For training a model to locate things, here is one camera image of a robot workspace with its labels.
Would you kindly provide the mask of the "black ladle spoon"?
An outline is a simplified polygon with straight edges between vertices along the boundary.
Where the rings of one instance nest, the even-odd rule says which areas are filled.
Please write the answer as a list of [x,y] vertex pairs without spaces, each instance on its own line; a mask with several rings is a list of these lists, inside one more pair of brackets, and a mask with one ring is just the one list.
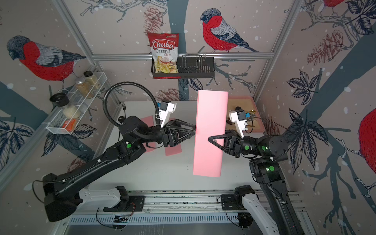
[[[124,116],[120,116],[118,118],[118,122],[120,123],[120,125],[122,125],[124,123],[124,121],[125,121],[125,117]],[[121,133],[119,132],[118,133],[118,141],[120,140],[120,136],[121,136]]]

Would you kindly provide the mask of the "spice jar silver lid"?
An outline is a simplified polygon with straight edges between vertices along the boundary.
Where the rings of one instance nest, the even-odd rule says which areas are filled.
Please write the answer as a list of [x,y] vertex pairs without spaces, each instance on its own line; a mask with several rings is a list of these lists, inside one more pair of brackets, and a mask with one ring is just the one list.
[[77,78],[75,83],[78,91],[84,98],[92,99],[94,97],[94,94],[91,91],[91,85],[84,78]]

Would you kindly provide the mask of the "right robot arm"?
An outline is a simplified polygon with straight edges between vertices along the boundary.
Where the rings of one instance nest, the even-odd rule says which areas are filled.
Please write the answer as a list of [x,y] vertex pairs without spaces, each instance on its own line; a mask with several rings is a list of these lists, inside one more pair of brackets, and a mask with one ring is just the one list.
[[264,192],[272,213],[261,205],[255,191],[248,185],[237,187],[237,203],[252,216],[264,235],[302,235],[304,230],[288,195],[285,177],[279,165],[287,159],[288,143],[281,135],[261,138],[241,137],[234,130],[211,136],[208,141],[224,153],[239,158],[251,154],[249,166],[252,178]]

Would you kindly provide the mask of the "Chuba cassava chips bag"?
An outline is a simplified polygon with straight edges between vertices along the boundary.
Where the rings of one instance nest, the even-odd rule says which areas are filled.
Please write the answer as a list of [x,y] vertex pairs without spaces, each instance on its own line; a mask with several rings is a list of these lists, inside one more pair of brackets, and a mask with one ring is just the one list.
[[154,73],[178,73],[179,34],[158,34],[149,32],[147,35],[153,56]]

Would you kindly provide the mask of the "black fork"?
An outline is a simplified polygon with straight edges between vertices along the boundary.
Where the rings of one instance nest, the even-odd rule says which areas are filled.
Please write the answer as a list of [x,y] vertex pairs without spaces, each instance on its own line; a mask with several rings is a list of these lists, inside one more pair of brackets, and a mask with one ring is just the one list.
[[122,105],[124,117],[126,118],[126,105],[125,103],[122,103],[121,105]]

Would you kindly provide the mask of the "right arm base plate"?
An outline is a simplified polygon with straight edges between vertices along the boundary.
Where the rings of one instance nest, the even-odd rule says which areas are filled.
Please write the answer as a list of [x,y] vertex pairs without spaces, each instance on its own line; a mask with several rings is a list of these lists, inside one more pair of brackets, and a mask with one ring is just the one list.
[[224,211],[256,211],[262,209],[262,205],[255,193],[248,194],[222,194],[220,196],[222,210]]

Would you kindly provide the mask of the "small red packet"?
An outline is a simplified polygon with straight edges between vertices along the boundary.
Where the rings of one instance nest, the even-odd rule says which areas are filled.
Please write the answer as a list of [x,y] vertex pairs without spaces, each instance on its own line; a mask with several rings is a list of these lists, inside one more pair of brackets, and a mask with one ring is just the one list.
[[72,132],[75,129],[76,125],[77,125],[77,119],[73,118],[73,119],[66,120],[63,123],[62,128],[68,132]]

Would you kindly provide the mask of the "spice jar dark lid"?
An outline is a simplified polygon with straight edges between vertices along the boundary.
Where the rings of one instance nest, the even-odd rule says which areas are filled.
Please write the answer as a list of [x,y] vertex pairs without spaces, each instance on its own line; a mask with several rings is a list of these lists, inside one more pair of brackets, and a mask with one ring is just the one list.
[[85,71],[84,72],[85,80],[93,86],[95,90],[99,90],[101,88],[101,84],[97,78],[97,76],[92,71]]

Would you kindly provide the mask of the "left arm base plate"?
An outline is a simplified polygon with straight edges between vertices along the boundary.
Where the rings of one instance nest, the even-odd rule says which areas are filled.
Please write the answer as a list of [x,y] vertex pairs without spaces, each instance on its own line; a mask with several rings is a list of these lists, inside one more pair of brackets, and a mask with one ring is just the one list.
[[145,196],[129,196],[129,200],[121,199],[112,208],[104,207],[104,212],[141,212],[145,203]]

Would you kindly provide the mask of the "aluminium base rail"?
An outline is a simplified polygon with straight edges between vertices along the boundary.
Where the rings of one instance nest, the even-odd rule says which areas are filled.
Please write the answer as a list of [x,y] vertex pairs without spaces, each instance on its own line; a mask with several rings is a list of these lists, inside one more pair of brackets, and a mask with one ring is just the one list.
[[125,189],[93,190],[83,189],[79,192],[82,203],[75,211],[90,213],[104,207],[112,208],[121,199],[129,200],[129,196],[145,196],[143,213],[158,212],[224,212],[220,202],[222,194],[235,194],[235,190],[206,191],[127,191]]

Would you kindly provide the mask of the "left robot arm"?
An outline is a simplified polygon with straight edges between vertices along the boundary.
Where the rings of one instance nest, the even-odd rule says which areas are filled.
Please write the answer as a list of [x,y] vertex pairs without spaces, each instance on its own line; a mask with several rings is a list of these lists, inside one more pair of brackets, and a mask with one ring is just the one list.
[[44,206],[50,222],[60,221],[73,214],[83,203],[78,193],[85,186],[107,173],[128,165],[140,158],[148,143],[174,147],[195,135],[196,126],[180,119],[170,120],[165,126],[151,126],[136,116],[130,116],[119,126],[122,140],[106,151],[76,168],[61,175],[50,173],[43,177]]

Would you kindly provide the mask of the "clear acrylic wall shelf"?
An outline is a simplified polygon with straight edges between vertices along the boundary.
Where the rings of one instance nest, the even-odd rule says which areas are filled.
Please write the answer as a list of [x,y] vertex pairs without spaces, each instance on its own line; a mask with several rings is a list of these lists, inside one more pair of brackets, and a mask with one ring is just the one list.
[[104,92],[107,81],[105,73],[88,71],[87,75],[89,77],[77,78],[71,91],[52,97],[52,102],[58,108],[47,125],[47,130],[52,134],[72,134],[95,98]]

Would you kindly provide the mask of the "black lid rice jar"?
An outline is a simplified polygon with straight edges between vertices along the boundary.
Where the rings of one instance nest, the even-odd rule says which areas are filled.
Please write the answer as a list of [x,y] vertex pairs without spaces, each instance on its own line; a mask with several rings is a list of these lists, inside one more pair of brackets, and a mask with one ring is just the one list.
[[50,97],[50,102],[59,107],[67,119],[77,119],[81,116],[81,111],[70,102],[65,93],[56,93]]

